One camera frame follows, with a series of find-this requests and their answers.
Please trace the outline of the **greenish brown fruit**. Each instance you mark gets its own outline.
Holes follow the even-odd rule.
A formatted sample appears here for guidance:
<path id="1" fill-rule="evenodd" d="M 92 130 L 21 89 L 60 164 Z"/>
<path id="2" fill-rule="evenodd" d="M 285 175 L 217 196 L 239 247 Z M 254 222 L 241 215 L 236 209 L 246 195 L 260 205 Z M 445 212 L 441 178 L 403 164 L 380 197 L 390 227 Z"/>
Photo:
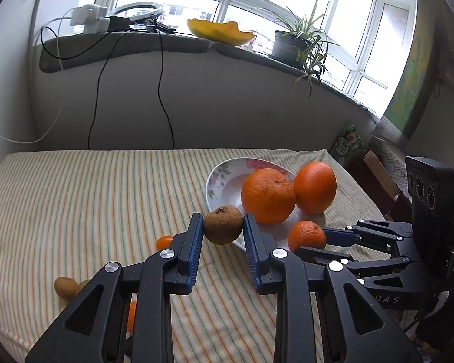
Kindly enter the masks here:
<path id="1" fill-rule="evenodd" d="M 58 277 L 54 283 L 57 295 L 64 301 L 70 302 L 78 291 L 78 283 L 69 277 Z"/>

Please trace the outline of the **large smooth orange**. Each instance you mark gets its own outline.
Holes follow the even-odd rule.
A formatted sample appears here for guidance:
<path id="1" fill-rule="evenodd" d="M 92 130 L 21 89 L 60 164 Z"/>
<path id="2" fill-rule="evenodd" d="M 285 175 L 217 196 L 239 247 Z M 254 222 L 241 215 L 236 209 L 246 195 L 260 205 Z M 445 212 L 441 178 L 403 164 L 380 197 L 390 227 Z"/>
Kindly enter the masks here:
<path id="1" fill-rule="evenodd" d="M 334 201 L 336 189 L 334 171 L 324 162 L 309 162 L 294 179 L 297 206 L 310 215 L 323 213 Z"/>

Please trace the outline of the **small orange kumquat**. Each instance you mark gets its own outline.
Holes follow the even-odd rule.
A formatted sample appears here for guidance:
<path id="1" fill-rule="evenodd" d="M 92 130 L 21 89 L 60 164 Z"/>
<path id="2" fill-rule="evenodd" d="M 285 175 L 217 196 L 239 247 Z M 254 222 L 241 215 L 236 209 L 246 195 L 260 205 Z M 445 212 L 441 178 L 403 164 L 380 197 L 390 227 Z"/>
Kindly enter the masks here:
<path id="1" fill-rule="evenodd" d="M 164 235 L 164 236 L 161 236 L 160 238 L 158 238 L 158 240 L 156 240 L 156 250 L 158 250 L 158 252 L 160 252 L 160 251 L 170 248 L 173 238 L 174 238 L 173 235 Z"/>

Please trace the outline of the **brown kiwi fruit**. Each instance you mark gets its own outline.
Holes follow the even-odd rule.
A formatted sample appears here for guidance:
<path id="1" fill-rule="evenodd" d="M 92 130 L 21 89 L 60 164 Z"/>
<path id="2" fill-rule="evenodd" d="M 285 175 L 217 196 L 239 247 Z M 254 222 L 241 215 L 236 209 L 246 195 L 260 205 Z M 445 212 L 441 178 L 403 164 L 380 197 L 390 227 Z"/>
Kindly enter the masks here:
<path id="1" fill-rule="evenodd" d="M 203 229 L 211 243 L 230 244 L 243 230 L 243 216 L 236 207 L 223 205 L 206 215 Z"/>

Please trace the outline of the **green snack bag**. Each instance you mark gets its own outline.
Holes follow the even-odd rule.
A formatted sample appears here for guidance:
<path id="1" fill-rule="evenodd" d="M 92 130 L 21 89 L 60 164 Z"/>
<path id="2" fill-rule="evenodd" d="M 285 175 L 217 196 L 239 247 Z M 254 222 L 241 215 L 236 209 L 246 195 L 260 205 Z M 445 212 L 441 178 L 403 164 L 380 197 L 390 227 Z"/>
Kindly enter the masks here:
<path id="1" fill-rule="evenodd" d="M 331 156 L 342 166 L 362 159 L 367 152 L 355 125 L 345 126 L 331 147 Z"/>

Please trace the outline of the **wall map poster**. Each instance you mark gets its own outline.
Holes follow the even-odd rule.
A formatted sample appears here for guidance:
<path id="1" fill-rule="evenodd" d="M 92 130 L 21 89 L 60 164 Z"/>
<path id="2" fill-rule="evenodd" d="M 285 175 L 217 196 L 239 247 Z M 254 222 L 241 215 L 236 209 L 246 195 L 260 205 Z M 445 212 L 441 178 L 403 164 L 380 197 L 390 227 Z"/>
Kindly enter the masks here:
<path id="1" fill-rule="evenodd" d="M 428 103 L 439 66 L 433 0 L 416 0 L 416 18 L 408 60 L 389 106 L 377 128 L 389 141 L 404 147 L 413 136 Z"/>

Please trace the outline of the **yellow bowl on sill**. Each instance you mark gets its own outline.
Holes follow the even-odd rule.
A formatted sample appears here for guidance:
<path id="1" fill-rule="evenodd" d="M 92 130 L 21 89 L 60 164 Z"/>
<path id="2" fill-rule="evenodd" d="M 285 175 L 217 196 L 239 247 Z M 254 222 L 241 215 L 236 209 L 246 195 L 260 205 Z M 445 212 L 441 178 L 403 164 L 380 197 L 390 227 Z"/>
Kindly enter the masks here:
<path id="1" fill-rule="evenodd" d="M 216 23 L 207 20 L 188 19 L 187 26 L 197 38 L 204 38 L 229 46 L 249 44 L 255 38 L 255 35 L 251 32 L 240 31 L 238 23 L 235 21 Z"/>

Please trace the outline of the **cardboard box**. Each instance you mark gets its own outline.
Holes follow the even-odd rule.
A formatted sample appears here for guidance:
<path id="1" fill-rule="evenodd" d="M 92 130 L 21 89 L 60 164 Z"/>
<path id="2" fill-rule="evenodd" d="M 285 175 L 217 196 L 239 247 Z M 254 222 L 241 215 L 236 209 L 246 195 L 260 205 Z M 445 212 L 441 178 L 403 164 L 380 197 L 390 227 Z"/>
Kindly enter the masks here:
<path id="1" fill-rule="evenodd" d="M 392 210 L 400 190 L 373 151 L 351 162 L 348 172 L 383 215 Z"/>

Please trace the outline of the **small mandarin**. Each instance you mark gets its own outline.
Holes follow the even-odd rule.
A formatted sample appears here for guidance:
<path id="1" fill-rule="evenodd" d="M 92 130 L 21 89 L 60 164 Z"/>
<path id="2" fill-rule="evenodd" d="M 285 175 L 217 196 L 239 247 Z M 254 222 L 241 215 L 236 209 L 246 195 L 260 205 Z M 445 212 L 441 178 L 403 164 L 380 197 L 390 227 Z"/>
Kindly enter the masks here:
<path id="1" fill-rule="evenodd" d="M 137 301 L 131 300 L 131 303 L 129 304 L 129 314 L 128 314 L 128 322 L 127 322 L 127 331 L 130 334 L 133 334 L 133 331 L 134 331 L 136 305 L 137 305 Z"/>
<path id="2" fill-rule="evenodd" d="M 292 252 L 300 247 L 324 249 L 325 245 L 325 232 L 313 221 L 299 221 L 288 233 L 288 247 Z"/>

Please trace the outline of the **striped table cloth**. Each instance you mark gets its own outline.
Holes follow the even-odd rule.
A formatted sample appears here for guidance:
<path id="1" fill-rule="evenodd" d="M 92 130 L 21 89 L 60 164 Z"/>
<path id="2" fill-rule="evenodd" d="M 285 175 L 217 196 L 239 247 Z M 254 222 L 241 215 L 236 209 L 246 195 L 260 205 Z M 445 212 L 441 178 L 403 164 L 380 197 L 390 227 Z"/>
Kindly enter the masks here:
<path id="1" fill-rule="evenodd" d="M 343 228 L 382 219 L 377 206 L 325 150 L 58 151 L 10 154 L 0 165 L 0 341 L 15 361 L 62 311 L 60 276 L 89 280 L 107 262 L 141 262 L 163 235 L 206 213 L 211 170 L 254 157 L 298 171 L 331 164 L 337 193 L 323 222 Z M 171 299 L 178 362 L 270 362 L 274 296 L 253 289 L 245 255 L 234 245 L 202 245 L 197 282 Z"/>

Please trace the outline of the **white power adapters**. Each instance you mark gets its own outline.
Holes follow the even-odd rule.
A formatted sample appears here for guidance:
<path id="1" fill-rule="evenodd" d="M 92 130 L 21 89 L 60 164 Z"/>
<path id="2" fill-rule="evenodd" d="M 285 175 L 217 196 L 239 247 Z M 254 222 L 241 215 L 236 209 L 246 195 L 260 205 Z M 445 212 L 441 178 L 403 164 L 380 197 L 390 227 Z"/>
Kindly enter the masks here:
<path id="1" fill-rule="evenodd" d="M 72 10 L 70 25 L 83 25 L 84 34 L 106 33 L 110 19 L 107 16 L 108 8 L 97 4 L 87 4 Z"/>

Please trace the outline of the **floral white plate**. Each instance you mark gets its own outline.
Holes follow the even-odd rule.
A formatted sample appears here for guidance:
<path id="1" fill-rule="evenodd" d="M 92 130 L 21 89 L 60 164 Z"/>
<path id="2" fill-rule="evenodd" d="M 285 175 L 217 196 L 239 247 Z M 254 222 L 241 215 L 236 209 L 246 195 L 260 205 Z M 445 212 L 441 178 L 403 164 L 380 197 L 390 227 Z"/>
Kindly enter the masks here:
<path id="1" fill-rule="evenodd" d="M 209 174 L 206 180 L 205 197 L 209 211 L 215 210 L 223 205 L 236 207 L 242 215 L 246 212 L 241 201 L 241 190 L 243 182 L 251 173 L 259 169 L 271 168 L 279 171 L 291 183 L 294 181 L 295 174 L 273 162 L 252 157 L 236 157 L 228 159 L 217 165 Z M 325 214 L 308 215 L 298 207 L 290 216 L 280 224 L 259 224 L 259 230 L 268 233 L 275 238 L 277 245 L 288 249 L 288 232 L 299 221 L 313 221 L 319 226 L 325 226 Z"/>

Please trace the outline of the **grey window sill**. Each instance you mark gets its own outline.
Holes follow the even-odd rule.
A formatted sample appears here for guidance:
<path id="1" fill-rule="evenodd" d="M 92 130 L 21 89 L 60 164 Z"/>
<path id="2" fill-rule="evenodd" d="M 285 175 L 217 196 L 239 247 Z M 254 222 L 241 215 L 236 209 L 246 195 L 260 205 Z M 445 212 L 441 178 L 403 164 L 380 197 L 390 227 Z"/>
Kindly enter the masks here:
<path id="1" fill-rule="evenodd" d="M 30 55 L 29 86 L 32 115 L 39 121 L 40 106 L 38 91 L 33 81 L 37 71 L 52 74 L 61 69 L 82 67 L 88 64 L 105 61 L 107 58 L 118 58 L 140 53 L 168 52 L 203 54 L 210 51 L 234 60 L 246 61 L 261 67 L 286 73 L 298 78 L 302 72 L 274 58 L 252 53 L 239 47 L 228 46 L 206 39 L 182 35 L 147 33 L 125 30 L 100 34 L 74 34 L 50 38 L 46 41 L 38 36 L 39 45 Z"/>

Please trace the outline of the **large rough orange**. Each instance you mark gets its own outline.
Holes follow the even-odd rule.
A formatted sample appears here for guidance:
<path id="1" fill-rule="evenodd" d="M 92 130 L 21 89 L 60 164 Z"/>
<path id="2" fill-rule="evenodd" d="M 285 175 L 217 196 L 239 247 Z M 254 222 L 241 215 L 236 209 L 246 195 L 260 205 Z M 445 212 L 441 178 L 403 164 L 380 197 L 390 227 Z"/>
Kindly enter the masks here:
<path id="1" fill-rule="evenodd" d="M 244 180 L 241 202 L 260 224 L 280 224 L 293 212 L 296 196 L 293 184 L 280 171 L 264 168 Z"/>

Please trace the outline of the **potted spider plant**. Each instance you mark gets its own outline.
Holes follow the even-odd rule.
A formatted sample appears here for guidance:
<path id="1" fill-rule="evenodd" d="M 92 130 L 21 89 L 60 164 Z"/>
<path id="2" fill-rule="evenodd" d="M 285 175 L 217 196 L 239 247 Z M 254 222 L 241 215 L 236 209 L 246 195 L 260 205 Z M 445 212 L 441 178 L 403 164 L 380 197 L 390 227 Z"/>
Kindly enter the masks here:
<path id="1" fill-rule="evenodd" d="M 329 46 L 339 46 L 330 38 L 325 29 L 315 27 L 319 19 L 325 17 L 325 13 L 316 17 L 317 5 L 318 0 L 315 0 L 310 17 L 305 15 L 303 18 L 296 16 L 288 8 L 293 17 L 291 21 L 286 16 L 280 16 L 273 10 L 262 7 L 263 10 L 268 11 L 286 27 L 286 30 L 281 31 L 280 37 L 284 39 L 281 43 L 296 50 L 295 61 L 301 65 L 303 71 L 303 74 L 297 77 L 291 86 L 301 80 L 306 80 L 309 86 L 308 99 L 312 95 L 313 79 L 321 84 L 321 77 L 327 71 L 326 60 L 329 55 Z"/>

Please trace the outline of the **small brown kiwi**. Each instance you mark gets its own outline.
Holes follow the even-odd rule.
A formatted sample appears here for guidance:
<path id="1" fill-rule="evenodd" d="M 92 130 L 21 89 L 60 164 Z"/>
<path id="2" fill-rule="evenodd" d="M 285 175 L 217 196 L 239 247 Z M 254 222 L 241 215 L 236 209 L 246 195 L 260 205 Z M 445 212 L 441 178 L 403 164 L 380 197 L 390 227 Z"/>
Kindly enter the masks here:
<path id="1" fill-rule="evenodd" d="M 83 280 L 78 286 L 77 286 L 77 293 L 79 293 L 89 282 L 89 280 Z"/>

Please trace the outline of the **white lace cloth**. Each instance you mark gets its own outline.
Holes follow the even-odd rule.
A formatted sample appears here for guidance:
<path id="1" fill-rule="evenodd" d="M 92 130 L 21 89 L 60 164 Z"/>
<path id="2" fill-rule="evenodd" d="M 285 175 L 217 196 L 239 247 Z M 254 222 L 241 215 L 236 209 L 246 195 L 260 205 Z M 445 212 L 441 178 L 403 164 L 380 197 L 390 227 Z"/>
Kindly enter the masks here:
<path id="1" fill-rule="evenodd" d="M 399 190 L 403 192 L 406 198 L 409 198 L 406 155 L 391 142 L 376 136 L 371 137 L 369 148 L 377 155 Z"/>

